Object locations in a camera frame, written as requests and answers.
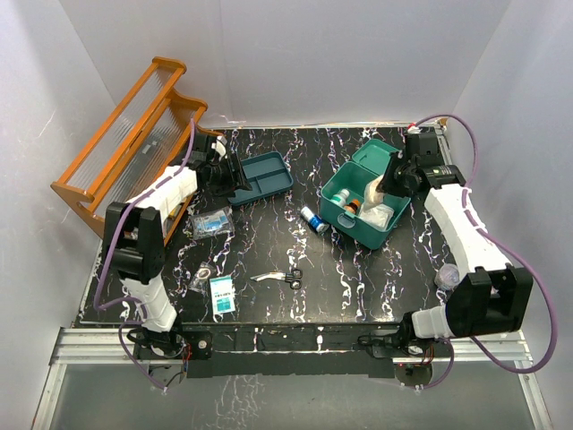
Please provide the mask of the dark teal divided tray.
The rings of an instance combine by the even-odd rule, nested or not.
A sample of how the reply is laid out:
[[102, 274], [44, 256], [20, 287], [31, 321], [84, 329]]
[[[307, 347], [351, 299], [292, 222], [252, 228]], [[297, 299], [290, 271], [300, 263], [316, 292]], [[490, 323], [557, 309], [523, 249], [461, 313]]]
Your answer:
[[227, 198], [231, 206], [240, 206], [281, 194], [294, 185], [290, 170], [278, 151], [243, 159], [241, 164], [252, 190], [237, 190], [234, 197]]

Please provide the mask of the cream gloves plastic bag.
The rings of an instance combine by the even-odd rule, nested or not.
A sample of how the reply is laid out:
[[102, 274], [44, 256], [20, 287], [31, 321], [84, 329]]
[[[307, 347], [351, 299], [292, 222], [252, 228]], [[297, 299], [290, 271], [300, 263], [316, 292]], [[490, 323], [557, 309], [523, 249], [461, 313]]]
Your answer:
[[382, 204], [385, 195], [385, 193], [379, 191], [379, 183], [382, 178], [383, 175], [380, 175], [365, 186], [363, 193], [363, 203], [359, 212], [360, 216], [365, 215], [367, 211], [370, 211]]

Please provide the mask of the white gauze pad packet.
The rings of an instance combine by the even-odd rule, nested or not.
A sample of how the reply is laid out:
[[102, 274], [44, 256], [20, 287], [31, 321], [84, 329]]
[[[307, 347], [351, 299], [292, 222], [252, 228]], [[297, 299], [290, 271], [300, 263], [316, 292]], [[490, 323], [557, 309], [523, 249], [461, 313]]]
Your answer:
[[393, 208], [381, 203], [376, 206], [364, 206], [359, 211], [359, 218], [373, 228], [385, 231], [389, 228], [389, 224], [394, 213], [395, 211]]

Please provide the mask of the amber bottle orange cap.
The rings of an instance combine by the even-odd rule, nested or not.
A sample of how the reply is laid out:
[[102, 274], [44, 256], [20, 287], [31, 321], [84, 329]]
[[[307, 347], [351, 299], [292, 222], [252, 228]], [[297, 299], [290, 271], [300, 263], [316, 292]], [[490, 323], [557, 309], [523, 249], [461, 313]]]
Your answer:
[[360, 210], [360, 207], [361, 207], [360, 201], [357, 199], [353, 199], [351, 202], [349, 202], [344, 206], [344, 209], [345, 211], [348, 211], [349, 213], [356, 215]]

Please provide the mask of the white bottle green label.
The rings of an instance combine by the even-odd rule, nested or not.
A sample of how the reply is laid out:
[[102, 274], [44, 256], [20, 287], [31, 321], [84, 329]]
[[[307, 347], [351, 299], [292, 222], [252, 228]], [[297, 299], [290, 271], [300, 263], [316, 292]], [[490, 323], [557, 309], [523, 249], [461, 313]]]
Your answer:
[[344, 207], [346, 205], [349, 195], [350, 192], [346, 188], [343, 188], [339, 190], [337, 193], [333, 194], [330, 200], [337, 206]]

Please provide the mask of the teal medicine kit box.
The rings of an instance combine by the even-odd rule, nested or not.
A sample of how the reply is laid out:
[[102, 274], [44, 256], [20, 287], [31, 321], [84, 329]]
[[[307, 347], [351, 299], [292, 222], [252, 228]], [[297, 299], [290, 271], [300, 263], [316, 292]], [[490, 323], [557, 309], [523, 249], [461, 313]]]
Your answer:
[[396, 148], [369, 140], [321, 188], [320, 217], [358, 243], [376, 250], [382, 246], [411, 199], [380, 192], [386, 168]]

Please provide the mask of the alcohol wipes plastic bag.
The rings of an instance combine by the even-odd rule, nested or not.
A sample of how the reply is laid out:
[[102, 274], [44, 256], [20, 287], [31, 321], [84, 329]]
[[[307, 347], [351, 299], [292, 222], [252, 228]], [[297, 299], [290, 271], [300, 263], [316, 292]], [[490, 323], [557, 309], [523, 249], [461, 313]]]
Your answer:
[[233, 211], [229, 206], [190, 217], [192, 238], [201, 240], [235, 232]]

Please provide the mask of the blue white bandage roll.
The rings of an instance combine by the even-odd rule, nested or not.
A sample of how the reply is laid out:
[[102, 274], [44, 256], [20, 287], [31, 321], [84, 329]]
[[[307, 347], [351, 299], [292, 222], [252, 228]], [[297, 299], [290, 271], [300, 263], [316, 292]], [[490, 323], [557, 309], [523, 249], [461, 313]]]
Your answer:
[[315, 233], [321, 235], [329, 229], [329, 225], [308, 206], [303, 206], [300, 210], [300, 214]]

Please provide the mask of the small clear zip bag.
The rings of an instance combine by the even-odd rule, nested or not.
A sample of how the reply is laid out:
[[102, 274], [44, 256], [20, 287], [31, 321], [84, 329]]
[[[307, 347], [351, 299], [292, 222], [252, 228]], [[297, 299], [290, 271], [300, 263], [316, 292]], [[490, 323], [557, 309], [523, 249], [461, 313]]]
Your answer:
[[200, 267], [197, 269], [193, 275], [188, 289], [192, 292], [200, 293], [202, 295], [206, 294], [207, 284], [210, 278], [214, 275], [216, 269], [206, 262], [202, 262]]

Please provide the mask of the teal white sachet packet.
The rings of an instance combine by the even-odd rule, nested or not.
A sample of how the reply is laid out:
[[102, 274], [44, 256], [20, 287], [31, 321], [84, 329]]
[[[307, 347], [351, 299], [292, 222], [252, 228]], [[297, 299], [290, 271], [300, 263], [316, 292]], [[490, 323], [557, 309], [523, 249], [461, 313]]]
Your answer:
[[235, 311], [235, 289], [231, 276], [211, 279], [210, 296], [214, 315], [223, 315]]

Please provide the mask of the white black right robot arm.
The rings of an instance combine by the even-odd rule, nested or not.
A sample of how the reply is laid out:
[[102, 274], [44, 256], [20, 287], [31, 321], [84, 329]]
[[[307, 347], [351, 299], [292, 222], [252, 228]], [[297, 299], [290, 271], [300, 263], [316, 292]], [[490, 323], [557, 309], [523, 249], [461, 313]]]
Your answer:
[[437, 134], [406, 133], [405, 148], [391, 154], [378, 190], [397, 197], [420, 195], [440, 227], [458, 267], [459, 284], [445, 305], [403, 316], [395, 343], [417, 356], [432, 339], [465, 338], [520, 329], [533, 276], [517, 268], [490, 239], [471, 204], [459, 168], [446, 165]]

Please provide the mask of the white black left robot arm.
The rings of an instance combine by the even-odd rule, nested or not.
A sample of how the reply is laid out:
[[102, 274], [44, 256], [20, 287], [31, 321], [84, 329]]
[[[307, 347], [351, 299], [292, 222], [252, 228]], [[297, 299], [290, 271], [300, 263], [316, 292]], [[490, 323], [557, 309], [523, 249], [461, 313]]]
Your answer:
[[[192, 131], [187, 143], [158, 178], [128, 202], [107, 206], [102, 244], [103, 267], [93, 306], [97, 311], [129, 301], [141, 313], [142, 327], [156, 332], [153, 345], [163, 356], [176, 357], [185, 336], [173, 328], [177, 311], [170, 303], [161, 272], [165, 265], [168, 216], [198, 190], [233, 197], [249, 191], [236, 152], [219, 134]], [[107, 273], [117, 274], [128, 296], [101, 301]]]

